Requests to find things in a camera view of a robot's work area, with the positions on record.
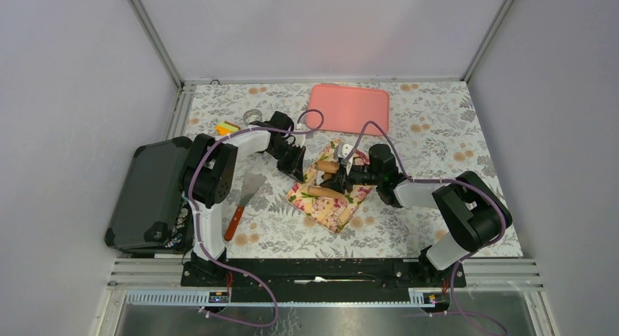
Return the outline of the wooden double-ended roller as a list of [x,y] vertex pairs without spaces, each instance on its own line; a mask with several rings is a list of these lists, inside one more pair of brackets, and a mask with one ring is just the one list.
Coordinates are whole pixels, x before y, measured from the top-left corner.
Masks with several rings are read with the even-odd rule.
[[318,171],[317,183],[312,186],[308,186],[307,193],[310,196],[318,196],[318,197],[328,197],[328,198],[342,198],[344,194],[338,194],[335,191],[332,191],[327,188],[321,188],[320,184],[324,180],[328,180],[331,177],[331,173],[333,172],[333,167],[339,164],[335,161],[317,161],[315,168]]

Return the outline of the floral cutting board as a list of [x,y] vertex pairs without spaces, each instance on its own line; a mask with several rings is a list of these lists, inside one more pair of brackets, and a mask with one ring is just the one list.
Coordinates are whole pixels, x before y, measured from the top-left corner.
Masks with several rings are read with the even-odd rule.
[[304,173],[304,181],[295,183],[286,195],[293,208],[309,219],[324,226],[333,233],[341,232],[355,215],[364,200],[372,193],[374,186],[353,185],[342,193],[322,186],[323,179],[331,180],[338,161],[337,147],[344,145],[341,140],[332,140],[318,158]]

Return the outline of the pink plastic tray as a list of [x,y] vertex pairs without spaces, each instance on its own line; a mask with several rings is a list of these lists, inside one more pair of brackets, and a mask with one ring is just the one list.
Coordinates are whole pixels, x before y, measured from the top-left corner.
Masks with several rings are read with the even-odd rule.
[[390,96],[374,88],[320,84],[310,91],[309,128],[357,134],[367,121],[389,131]]

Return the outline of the metal scraper red handle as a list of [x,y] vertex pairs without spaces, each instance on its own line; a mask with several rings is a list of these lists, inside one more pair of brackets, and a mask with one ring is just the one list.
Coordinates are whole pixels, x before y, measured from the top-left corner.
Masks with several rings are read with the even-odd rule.
[[241,197],[239,204],[232,216],[232,219],[223,235],[225,241],[231,241],[234,238],[237,227],[241,221],[243,212],[254,197],[259,188],[266,182],[266,176],[247,172],[243,178]]

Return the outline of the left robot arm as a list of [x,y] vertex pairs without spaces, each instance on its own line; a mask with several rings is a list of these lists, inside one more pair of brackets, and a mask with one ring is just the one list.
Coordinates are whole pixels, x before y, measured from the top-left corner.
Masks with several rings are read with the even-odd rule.
[[247,128],[225,136],[198,134],[193,139],[180,173],[182,192],[191,206],[195,238],[192,260],[201,262],[199,277],[216,286],[226,278],[222,203],[234,182],[237,161],[254,153],[266,153],[276,160],[277,170],[303,181],[305,137],[312,129],[283,112],[275,112],[266,122],[256,121]]

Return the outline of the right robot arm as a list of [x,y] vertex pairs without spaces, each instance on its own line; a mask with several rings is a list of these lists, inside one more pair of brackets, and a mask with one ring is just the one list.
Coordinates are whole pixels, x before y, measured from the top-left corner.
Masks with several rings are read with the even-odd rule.
[[388,206],[437,209],[448,233],[419,256],[418,274],[428,286],[439,285],[448,268],[497,241],[512,224],[509,210],[475,172],[447,180],[410,180],[386,144],[370,147],[368,164],[356,164],[352,152],[351,145],[344,144],[336,148],[335,161],[318,161],[319,181],[309,187],[309,194],[344,198],[371,186]]

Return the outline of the orange green toy block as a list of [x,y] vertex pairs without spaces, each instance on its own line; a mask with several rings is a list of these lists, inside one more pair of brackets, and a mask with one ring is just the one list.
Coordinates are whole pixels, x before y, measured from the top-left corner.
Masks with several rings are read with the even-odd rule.
[[228,121],[221,121],[217,124],[215,130],[219,136],[226,136],[240,131],[241,127],[236,124],[229,123]]

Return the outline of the black case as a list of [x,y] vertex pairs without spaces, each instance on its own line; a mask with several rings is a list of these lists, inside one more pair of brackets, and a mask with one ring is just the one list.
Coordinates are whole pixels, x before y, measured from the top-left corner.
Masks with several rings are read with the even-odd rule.
[[192,140],[175,137],[138,147],[109,226],[107,247],[134,255],[183,253],[193,243],[180,175]]

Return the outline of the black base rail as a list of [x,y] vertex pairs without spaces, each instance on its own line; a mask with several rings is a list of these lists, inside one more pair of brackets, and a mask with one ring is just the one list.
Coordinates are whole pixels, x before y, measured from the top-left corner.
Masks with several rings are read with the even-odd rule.
[[224,259],[193,257],[183,287],[221,288],[235,303],[409,302],[411,289],[463,288],[462,267],[436,271],[416,259]]

